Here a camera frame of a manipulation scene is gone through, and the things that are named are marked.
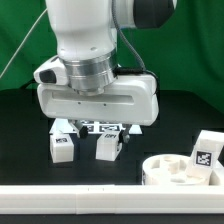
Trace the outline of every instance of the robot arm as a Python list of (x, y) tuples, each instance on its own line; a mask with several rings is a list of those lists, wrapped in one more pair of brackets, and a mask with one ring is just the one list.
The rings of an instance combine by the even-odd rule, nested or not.
[[(58, 55), (34, 77), (43, 112), (52, 118), (151, 125), (158, 115), (157, 82), (145, 74), (117, 75), (112, 0), (46, 0)], [(176, 0), (117, 0), (120, 27), (160, 27)]]

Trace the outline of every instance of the black surface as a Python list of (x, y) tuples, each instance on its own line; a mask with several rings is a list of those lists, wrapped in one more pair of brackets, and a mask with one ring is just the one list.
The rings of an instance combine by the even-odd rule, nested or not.
[(173, 0), (134, 1), (134, 22), (139, 29), (159, 28), (173, 13)]
[[(133, 135), (115, 162), (96, 161), (96, 140), (71, 135), (74, 162), (53, 164), (49, 129), (53, 120), (41, 112), (36, 92), (0, 92), (0, 184), (140, 184), (141, 165), (161, 153), (190, 155), (201, 130), (224, 131), (224, 115), (196, 95), (181, 91), (160, 92), (160, 114), (143, 135)], [(0, 223), (219, 223), (224, 216), (201, 215), (98, 215), (0, 216)]]

